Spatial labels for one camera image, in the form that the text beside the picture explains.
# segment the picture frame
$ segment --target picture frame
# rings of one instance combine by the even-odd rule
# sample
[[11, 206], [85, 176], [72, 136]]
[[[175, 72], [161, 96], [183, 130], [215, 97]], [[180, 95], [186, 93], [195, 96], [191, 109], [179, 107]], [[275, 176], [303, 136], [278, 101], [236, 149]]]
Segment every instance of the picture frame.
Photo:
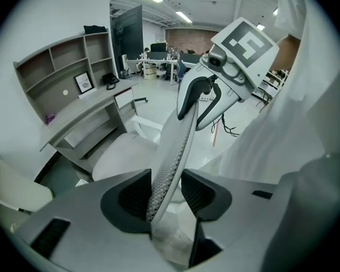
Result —
[[74, 79], [81, 94], [84, 94], [85, 92], [88, 92], [94, 88], [94, 85], [92, 84], [92, 81], [87, 71], [79, 75], [76, 75]]

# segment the cable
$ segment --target cable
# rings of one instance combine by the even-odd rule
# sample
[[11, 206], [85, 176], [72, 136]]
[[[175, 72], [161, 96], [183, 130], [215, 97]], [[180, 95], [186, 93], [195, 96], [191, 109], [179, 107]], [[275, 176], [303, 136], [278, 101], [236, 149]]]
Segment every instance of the cable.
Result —
[[215, 131], [215, 125], [220, 121], [220, 119], [222, 119], [222, 118], [219, 118], [218, 120], [217, 120], [217, 122], [215, 122], [214, 123], [214, 121], [213, 121], [213, 126], [211, 127], [211, 133], [214, 133], [214, 131]]
[[225, 122], [225, 119], [224, 119], [224, 113], [222, 114], [222, 116], [220, 117], [220, 119], [217, 120], [217, 122], [214, 122], [213, 121], [213, 125], [211, 127], [211, 132], [214, 133], [215, 131], [215, 125], [219, 122], [219, 121], [222, 121], [223, 123], [223, 127], [224, 127], [224, 131], [228, 134], [231, 134], [233, 137], [238, 137], [239, 134], [238, 133], [234, 133], [233, 130], [236, 129], [236, 127], [233, 127], [233, 128], [229, 128], [226, 126], [226, 122]]
[[112, 88], [110, 88], [109, 86], [110, 86], [110, 84], [108, 84], [108, 85], [107, 85], [107, 88], [106, 88], [106, 90], [108, 90], [108, 91], [109, 91], [109, 90], [113, 90], [114, 88], [116, 88], [116, 84], [113, 84], [113, 87], [112, 87]]

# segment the desk drawer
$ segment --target desk drawer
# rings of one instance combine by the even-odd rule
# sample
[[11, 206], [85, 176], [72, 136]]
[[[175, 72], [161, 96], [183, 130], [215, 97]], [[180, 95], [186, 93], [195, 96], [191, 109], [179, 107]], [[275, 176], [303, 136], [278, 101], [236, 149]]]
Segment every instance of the desk drawer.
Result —
[[121, 109], [124, 105], [134, 100], [132, 89], [128, 89], [127, 91], [115, 96], [114, 99], [116, 100], [118, 108]]

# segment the office desk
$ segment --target office desk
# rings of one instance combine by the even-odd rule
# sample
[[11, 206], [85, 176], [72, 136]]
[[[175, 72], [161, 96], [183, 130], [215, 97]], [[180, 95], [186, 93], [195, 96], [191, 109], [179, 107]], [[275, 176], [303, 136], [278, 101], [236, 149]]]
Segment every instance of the office desk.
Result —
[[[104, 86], [86, 97], [70, 103], [56, 114], [56, 117], [48, 126], [43, 126], [40, 135], [40, 151], [47, 144], [50, 144], [74, 164], [92, 172], [93, 166], [86, 157], [89, 151], [111, 132], [116, 130], [120, 134], [125, 133], [125, 122], [131, 116], [137, 114], [133, 100], [118, 108], [115, 99], [116, 95], [128, 89], [131, 90], [136, 84], [132, 81], [120, 80], [113, 90], [106, 90], [106, 86]], [[110, 120], [73, 147], [65, 137], [78, 127], [78, 124], [103, 109], [106, 110]]]
[[[164, 60], [164, 59], [130, 59], [130, 60], [127, 60], [127, 63], [138, 63], [138, 62], [155, 63], [155, 64], [158, 64], [158, 63], [171, 63], [170, 86], [175, 84], [173, 82], [173, 73], [174, 73], [174, 65], [176, 64], [177, 59], [167, 59], [167, 60]], [[189, 68], [192, 68], [194, 65], [196, 65], [196, 63], [184, 62], [184, 61], [183, 61], [183, 64], [186, 67], [189, 67]]]

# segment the white desk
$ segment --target white desk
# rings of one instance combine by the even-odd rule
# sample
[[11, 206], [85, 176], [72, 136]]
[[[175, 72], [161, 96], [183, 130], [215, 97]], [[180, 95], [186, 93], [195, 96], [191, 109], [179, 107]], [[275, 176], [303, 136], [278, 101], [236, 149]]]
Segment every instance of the white desk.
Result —
[[[106, 86], [104, 86], [82, 99], [73, 101], [57, 113], [48, 126], [43, 126], [40, 135], [40, 151], [47, 144], [50, 144], [70, 161], [92, 172], [92, 166], [83, 157], [114, 129], [117, 129], [120, 133], [126, 132], [124, 121], [130, 117], [129, 115], [137, 113], [135, 104], [132, 101], [119, 109], [114, 101], [114, 96], [136, 84], [136, 82], [130, 80], [120, 80], [113, 90], [106, 90]], [[72, 147], [65, 140], [65, 136], [71, 133], [77, 124], [103, 109], [110, 116], [110, 120], [85, 137], [78, 145]]]
[[[127, 61], [127, 63], [138, 63], [138, 62], [143, 62], [143, 63], [171, 63], [171, 74], [170, 74], [170, 86], [172, 86], [174, 84], [173, 82], [173, 73], [174, 73], [174, 65], [177, 62], [177, 59], [130, 59]], [[183, 64], [186, 67], [192, 68], [193, 66], [196, 65], [196, 63], [191, 63], [191, 62], [184, 62]]]

